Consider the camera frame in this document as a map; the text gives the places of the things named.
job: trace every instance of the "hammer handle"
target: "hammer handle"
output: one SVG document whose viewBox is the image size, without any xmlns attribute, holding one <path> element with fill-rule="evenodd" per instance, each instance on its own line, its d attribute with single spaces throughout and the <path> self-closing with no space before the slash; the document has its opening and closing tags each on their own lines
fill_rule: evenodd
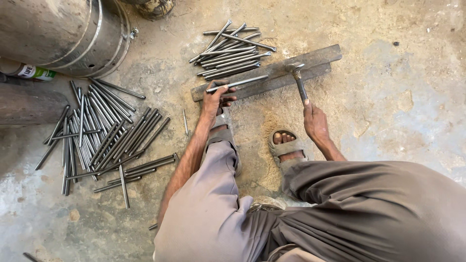
<svg viewBox="0 0 466 262">
<path fill-rule="evenodd" d="M 304 102 L 304 100 L 308 98 L 308 95 L 306 94 L 306 90 L 304 89 L 304 84 L 302 83 L 302 79 L 301 78 L 296 79 L 296 84 L 298 85 L 298 91 L 299 91 L 299 95 L 301 96 L 301 101 Z"/>
</svg>

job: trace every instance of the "man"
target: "man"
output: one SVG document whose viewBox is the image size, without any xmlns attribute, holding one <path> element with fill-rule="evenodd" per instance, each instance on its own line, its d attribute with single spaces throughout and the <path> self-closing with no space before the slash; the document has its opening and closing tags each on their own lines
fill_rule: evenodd
<svg viewBox="0 0 466 262">
<path fill-rule="evenodd" d="M 308 99 L 304 129 L 328 161 L 308 161 L 286 129 L 270 134 L 269 147 L 284 193 L 317 205 L 247 214 L 252 197 L 238 199 L 241 161 L 227 109 L 236 97 L 221 97 L 228 92 L 235 89 L 204 93 L 161 203 L 154 261 L 465 261 L 466 189 L 419 164 L 346 161 Z"/>
</svg>

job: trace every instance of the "hand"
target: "hand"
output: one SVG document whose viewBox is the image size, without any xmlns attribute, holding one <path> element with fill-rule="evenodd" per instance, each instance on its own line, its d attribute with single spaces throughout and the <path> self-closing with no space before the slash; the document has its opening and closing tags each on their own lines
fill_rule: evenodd
<svg viewBox="0 0 466 262">
<path fill-rule="evenodd" d="M 313 105 L 309 99 L 304 100 L 304 129 L 311 140 L 319 147 L 331 141 L 327 115 L 322 109 Z"/>
<path fill-rule="evenodd" d="M 209 129 L 215 125 L 215 117 L 222 113 L 221 107 L 231 105 L 231 101 L 236 101 L 236 97 L 221 97 L 225 93 L 236 92 L 236 88 L 228 88 L 228 80 L 213 80 L 209 83 L 206 89 L 221 86 L 214 93 L 208 94 L 204 91 L 204 99 L 202 101 L 201 118 L 209 123 Z"/>
</svg>

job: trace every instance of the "pile of metal rods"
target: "pile of metal rods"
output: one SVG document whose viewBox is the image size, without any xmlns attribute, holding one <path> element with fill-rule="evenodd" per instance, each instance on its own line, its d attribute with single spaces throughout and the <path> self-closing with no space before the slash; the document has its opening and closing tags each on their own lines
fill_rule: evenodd
<svg viewBox="0 0 466 262">
<path fill-rule="evenodd" d="M 271 55 L 272 53 L 270 51 L 277 51 L 276 47 L 250 40 L 259 36 L 260 32 L 250 34 L 243 38 L 237 36 L 238 33 L 257 31 L 259 28 L 248 28 L 246 23 L 243 23 L 243 25 L 237 29 L 227 29 L 231 23 L 231 19 L 228 19 L 221 30 L 205 31 L 204 35 L 214 34 L 214 39 L 202 53 L 189 60 L 189 63 L 193 62 L 194 65 L 200 64 L 206 69 L 197 74 L 198 76 L 203 76 L 206 81 L 220 79 L 258 68 L 260 67 L 261 57 Z M 259 54 L 259 47 L 270 51 Z"/>
<path fill-rule="evenodd" d="M 71 180 L 76 183 L 78 178 L 92 176 L 97 181 L 99 175 L 117 169 L 121 173 L 120 185 L 123 185 L 123 193 L 127 196 L 125 182 L 131 181 L 123 178 L 122 164 L 139 157 L 169 123 L 170 118 L 165 119 L 138 151 L 162 115 L 157 109 L 151 111 L 151 108 L 147 108 L 135 125 L 125 128 L 125 122 L 133 123 L 128 110 L 136 111 L 136 109 L 111 92 L 110 88 L 142 99 L 145 99 L 145 96 L 100 79 L 91 77 L 89 79 L 92 84 L 89 85 L 87 94 L 70 81 L 78 109 L 72 110 L 69 114 L 70 105 L 65 106 L 52 134 L 43 142 L 49 145 L 49 148 L 35 170 L 40 169 L 58 141 L 62 140 L 62 167 L 64 167 L 62 194 L 69 195 Z M 82 170 L 87 172 L 78 174 L 75 152 Z M 140 179 L 140 175 L 131 176 L 130 179 L 137 177 Z M 127 197 L 125 203 L 129 208 Z"/>
</svg>

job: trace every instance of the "hammer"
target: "hammer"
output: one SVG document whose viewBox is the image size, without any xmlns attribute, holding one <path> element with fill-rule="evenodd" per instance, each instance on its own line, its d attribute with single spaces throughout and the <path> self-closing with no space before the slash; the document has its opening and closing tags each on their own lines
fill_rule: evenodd
<svg viewBox="0 0 466 262">
<path fill-rule="evenodd" d="M 304 102 L 305 99 L 308 98 L 306 94 L 306 90 L 304 89 L 304 84 L 302 83 L 301 78 L 301 68 L 304 66 L 303 63 L 297 62 L 294 64 L 289 64 L 286 66 L 285 70 L 290 72 L 296 80 L 296 84 L 298 85 L 299 95 L 301 96 L 301 101 Z"/>
</svg>

